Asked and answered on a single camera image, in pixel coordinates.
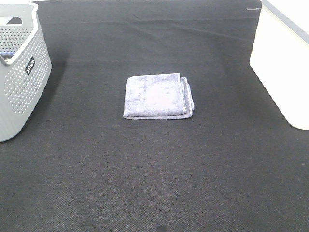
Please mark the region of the blue item inside basket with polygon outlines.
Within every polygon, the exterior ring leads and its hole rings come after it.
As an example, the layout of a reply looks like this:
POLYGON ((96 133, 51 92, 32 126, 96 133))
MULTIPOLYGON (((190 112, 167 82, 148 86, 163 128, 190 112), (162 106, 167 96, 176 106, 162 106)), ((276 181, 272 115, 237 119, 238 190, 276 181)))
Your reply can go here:
POLYGON ((11 59, 14 56, 15 52, 0 52, 0 56, 4 59, 11 59))

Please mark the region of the white plastic storage bin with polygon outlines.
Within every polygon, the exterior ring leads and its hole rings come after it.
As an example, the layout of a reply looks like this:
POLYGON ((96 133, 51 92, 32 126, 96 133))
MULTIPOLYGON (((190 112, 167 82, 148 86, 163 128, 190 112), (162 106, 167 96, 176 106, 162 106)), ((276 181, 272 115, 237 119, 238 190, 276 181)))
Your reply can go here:
POLYGON ((250 66, 295 128, 309 128, 309 2, 264 0, 250 66))

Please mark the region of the grey perforated plastic basket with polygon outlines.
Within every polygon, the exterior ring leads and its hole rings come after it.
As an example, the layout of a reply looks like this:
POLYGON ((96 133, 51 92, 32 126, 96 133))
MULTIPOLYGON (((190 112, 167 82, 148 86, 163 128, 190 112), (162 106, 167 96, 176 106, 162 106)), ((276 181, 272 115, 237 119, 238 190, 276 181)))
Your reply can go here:
POLYGON ((29 1, 4 0, 2 17, 17 17, 20 24, 0 27, 0 51, 15 52, 11 59, 0 57, 0 140, 15 137, 38 103, 52 69, 38 5, 29 1))

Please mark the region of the lavender towel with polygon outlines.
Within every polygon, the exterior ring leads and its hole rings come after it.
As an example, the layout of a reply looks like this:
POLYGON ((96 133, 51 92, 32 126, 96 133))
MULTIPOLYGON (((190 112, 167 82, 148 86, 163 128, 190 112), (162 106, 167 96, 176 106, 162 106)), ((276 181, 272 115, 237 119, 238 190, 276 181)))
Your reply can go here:
POLYGON ((178 73, 132 76, 127 79, 125 119, 186 119, 192 117, 194 109, 188 80, 178 73))

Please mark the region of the black table mat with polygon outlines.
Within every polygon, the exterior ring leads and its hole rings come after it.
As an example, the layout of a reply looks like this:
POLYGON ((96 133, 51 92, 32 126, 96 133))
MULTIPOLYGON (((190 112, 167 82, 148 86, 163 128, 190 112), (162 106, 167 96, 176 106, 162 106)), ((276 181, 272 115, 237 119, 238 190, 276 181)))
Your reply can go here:
POLYGON ((40 1, 52 62, 0 145, 3 232, 306 232, 309 133, 249 66, 258 0, 40 1), (123 118, 131 76, 180 73, 190 119, 123 118))

